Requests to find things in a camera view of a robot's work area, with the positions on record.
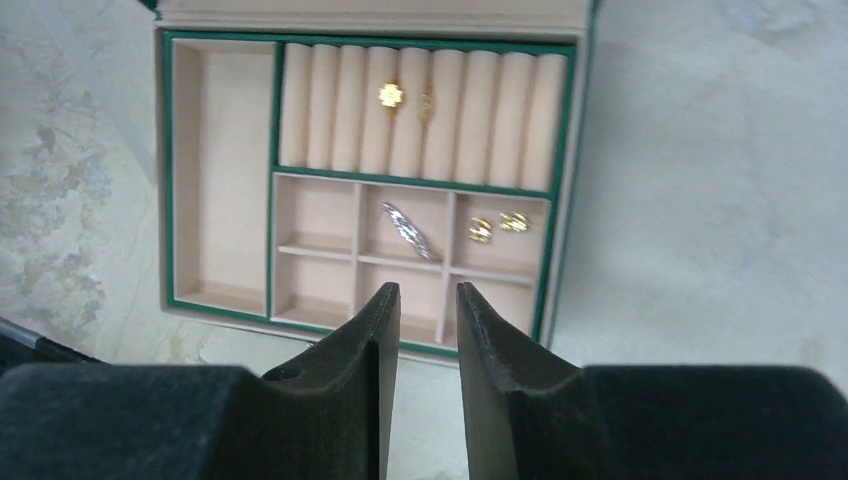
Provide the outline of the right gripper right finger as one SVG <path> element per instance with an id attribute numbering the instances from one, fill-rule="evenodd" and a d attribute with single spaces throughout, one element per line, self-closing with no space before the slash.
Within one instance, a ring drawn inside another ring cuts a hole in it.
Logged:
<path id="1" fill-rule="evenodd" d="M 847 402 L 793 366 L 575 366 L 457 287 L 474 479 L 843 479 Z"/>

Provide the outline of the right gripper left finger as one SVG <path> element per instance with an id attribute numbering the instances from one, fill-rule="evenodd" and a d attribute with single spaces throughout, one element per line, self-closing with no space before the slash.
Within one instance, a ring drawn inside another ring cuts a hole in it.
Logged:
<path id="1" fill-rule="evenodd" d="M 226 365 L 29 363 L 1 379 L 5 479 L 382 479 L 401 295 L 255 375 Z"/>

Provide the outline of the gold stud earring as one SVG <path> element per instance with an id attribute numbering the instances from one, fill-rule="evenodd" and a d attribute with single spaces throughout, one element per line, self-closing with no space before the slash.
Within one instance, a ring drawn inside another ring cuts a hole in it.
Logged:
<path id="1" fill-rule="evenodd" d="M 526 233 L 531 226 L 531 222 L 521 212 L 501 213 L 499 226 L 505 232 Z"/>
<path id="2" fill-rule="evenodd" d="M 488 244 L 492 238 L 492 224 L 489 220 L 472 217 L 468 228 L 469 238 L 480 244 Z"/>

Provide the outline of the silver crystal drop earring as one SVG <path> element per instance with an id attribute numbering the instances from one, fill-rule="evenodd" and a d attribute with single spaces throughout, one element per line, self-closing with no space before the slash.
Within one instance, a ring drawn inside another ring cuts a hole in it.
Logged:
<path id="1" fill-rule="evenodd" d="M 397 207 L 388 202 L 381 203 L 400 236 L 414 249 L 416 254 L 430 262 L 441 262 L 442 257 L 430 246 L 426 236 Z"/>

